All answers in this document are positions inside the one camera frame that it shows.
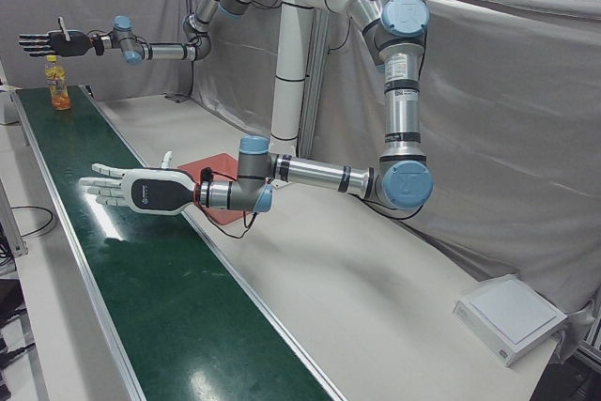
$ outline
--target red pad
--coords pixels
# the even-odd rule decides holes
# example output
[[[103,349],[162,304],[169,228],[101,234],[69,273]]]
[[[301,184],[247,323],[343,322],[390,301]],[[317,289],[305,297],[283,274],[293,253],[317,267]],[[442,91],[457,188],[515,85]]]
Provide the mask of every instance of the red pad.
[[[182,164],[181,166],[178,166],[177,169],[186,171],[194,178],[194,181],[199,182],[200,171],[206,167],[211,168],[213,171],[218,171],[220,173],[227,174],[230,177],[236,178],[236,174],[238,173],[238,160],[229,154],[217,154],[203,160]],[[229,179],[216,174],[215,180]],[[205,208],[205,211],[215,223],[221,225],[233,223],[235,220],[239,220],[244,215],[244,213],[241,211],[221,210],[219,208]]]

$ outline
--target bottle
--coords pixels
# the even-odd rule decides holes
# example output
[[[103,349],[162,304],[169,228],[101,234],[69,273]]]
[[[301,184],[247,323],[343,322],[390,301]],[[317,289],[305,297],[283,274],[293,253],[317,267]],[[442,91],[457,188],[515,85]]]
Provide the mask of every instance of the bottle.
[[[68,110],[71,108],[71,99],[65,83],[65,69],[58,63],[56,55],[46,56],[46,83],[50,88],[52,106],[55,110]]]

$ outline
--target conveyor belt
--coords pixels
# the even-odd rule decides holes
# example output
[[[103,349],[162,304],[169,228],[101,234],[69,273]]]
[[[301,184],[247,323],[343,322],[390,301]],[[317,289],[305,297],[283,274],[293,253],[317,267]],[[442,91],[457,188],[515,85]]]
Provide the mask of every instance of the conveyor belt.
[[[140,163],[82,88],[69,93],[73,106],[62,112],[45,88],[20,90],[16,101],[131,396],[330,399],[184,218],[84,196],[77,181],[94,175],[92,163]]]

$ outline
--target robotic arm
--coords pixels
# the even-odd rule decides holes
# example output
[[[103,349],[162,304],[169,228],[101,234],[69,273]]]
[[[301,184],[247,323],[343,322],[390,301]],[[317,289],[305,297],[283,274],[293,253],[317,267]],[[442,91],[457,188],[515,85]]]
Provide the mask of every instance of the robotic arm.
[[[132,32],[127,18],[117,17],[113,31],[87,41],[81,32],[49,32],[22,36],[33,56],[84,54],[94,47],[120,48],[126,61],[171,58],[196,60],[210,50],[208,27],[217,9],[240,16],[252,0],[202,0],[184,20],[186,44],[149,44]],[[304,89],[306,55],[313,11],[346,14],[362,32],[375,65],[385,72],[385,150],[378,170],[354,169],[293,157]],[[418,63],[424,53],[429,13],[421,0],[283,0],[274,90],[271,140],[245,137],[239,148],[236,180],[201,178],[196,184],[181,171],[93,169],[105,176],[86,177],[82,184],[106,205],[127,206],[141,213],[178,214],[194,203],[200,208],[268,211],[270,179],[298,182],[352,193],[389,208],[415,210],[432,193],[432,177],[420,149]]]
[[[21,34],[19,44],[31,56],[80,56],[94,49],[101,56],[107,49],[120,49],[128,64],[143,60],[197,61],[210,52],[208,26],[220,2],[230,14],[241,15],[250,0],[201,0],[195,12],[184,18],[185,43],[150,43],[133,33],[131,19],[116,16],[113,29],[107,34],[87,35],[79,30],[68,30],[59,18],[60,30],[46,34]]]

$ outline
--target white table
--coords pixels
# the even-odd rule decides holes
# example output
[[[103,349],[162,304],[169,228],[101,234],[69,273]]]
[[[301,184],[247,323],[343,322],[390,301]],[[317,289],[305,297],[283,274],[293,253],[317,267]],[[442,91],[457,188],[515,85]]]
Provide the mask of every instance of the white table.
[[[100,108],[149,164],[165,150],[174,151],[173,165],[238,155],[242,133],[192,102],[155,96]],[[9,135],[0,136],[13,159],[0,169],[7,191],[15,202],[49,205],[30,150]],[[475,281],[349,196],[284,187],[244,240],[189,212],[349,401],[528,400],[555,346],[549,340],[503,367],[451,314]],[[59,227],[32,241],[30,255],[18,260],[48,394],[125,399],[61,234]]]
[[[165,150],[173,165],[238,155],[242,133],[192,102],[147,97],[100,108],[147,163]],[[284,187],[242,241],[189,212],[349,400],[528,400],[555,346],[549,340],[503,367],[452,316],[475,281],[350,196]]]

